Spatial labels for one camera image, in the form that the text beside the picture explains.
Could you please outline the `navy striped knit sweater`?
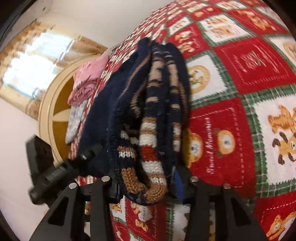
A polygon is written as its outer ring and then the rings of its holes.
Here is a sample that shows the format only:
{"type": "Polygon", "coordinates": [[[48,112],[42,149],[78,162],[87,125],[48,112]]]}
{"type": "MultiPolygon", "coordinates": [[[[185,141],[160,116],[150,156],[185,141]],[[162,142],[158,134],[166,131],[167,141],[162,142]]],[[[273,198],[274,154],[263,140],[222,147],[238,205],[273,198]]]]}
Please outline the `navy striped knit sweater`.
{"type": "Polygon", "coordinates": [[[162,201],[182,160],[189,118],[189,77],[178,48],[141,39],[95,98],[78,146],[96,144],[90,175],[114,173],[123,194],[140,205],[162,201]]]}

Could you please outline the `pink folded blanket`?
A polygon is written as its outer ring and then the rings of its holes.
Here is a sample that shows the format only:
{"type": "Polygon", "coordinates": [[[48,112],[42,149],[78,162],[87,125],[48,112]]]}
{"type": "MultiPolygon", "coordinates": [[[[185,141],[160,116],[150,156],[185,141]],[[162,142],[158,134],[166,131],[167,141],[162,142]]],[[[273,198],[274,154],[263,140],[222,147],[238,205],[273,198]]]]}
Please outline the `pink folded blanket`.
{"type": "Polygon", "coordinates": [[[76,72],[73,89],[68,98],[70,106],[79,106],[81,102],[92,95],[108,61],[109,54],[104,53],[80,66],[76,72]]]}

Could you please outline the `red patchwork teddy bedspread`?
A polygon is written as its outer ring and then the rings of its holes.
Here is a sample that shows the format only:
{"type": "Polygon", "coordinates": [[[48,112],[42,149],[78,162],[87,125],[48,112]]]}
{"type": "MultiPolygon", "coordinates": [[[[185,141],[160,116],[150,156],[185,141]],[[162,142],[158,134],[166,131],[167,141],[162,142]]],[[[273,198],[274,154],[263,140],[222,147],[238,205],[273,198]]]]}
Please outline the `red patchwork teddy bedspread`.
{"type": "Polygon", "coordinates": [[[203,181],[228,183],[268,240],[295,231],[295,39],[263,1],[173,1],[114,50],[89,99],[148,37],[182,53],[191,85],[185,160],[203,181]]]}

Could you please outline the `cream round wooden headboard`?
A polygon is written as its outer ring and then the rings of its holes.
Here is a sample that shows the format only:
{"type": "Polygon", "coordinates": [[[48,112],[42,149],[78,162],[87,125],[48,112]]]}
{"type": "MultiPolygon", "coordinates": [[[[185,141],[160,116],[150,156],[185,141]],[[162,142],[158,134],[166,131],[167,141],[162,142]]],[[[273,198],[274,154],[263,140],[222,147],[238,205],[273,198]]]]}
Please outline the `cream round wooden headboard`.
{"type": "Polygon", "coordinates": [[[71,110],[68,97],[73,89],[76,71],[97,57],[90,55],[72,62],[55,77],[43,96],[38,116],[39,137],[51,146],[55,166],[67,159],[70,152],[65,137],[71,110]]]}

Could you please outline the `grey floral pillow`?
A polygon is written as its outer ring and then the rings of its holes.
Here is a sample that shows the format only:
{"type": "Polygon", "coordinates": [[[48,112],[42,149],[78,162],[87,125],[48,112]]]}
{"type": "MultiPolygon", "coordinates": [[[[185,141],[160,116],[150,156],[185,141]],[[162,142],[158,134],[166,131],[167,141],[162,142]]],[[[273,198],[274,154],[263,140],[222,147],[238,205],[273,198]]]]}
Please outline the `grey floral pillow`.
{"type": "Polygon", "coordinates": [[[65,136],[65,143],[67,145],[72,143],[74,138],[77,136],[77,132],[78,132],[78,129],[82,120],[82,116],[84,113],[84,109],[87,103],[88,103],[88,100],[86,99],[82,101],[79,106],[71,106],[69,121],[68,121],[66,136],[65,136]]]}

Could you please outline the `beige patterned curtain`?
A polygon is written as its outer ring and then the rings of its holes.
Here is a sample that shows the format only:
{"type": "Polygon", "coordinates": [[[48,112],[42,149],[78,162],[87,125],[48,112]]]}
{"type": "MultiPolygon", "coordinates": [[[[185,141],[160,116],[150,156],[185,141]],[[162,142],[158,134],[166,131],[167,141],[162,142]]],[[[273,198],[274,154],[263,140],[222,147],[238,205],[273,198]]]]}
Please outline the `beige patterned curtain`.
{"type": "Polygon", "coordinates": [[[55,77],[72,62],[106,49],[57,25],[33,21],[1,51],[1,98],[37,119],[55,77]]]}

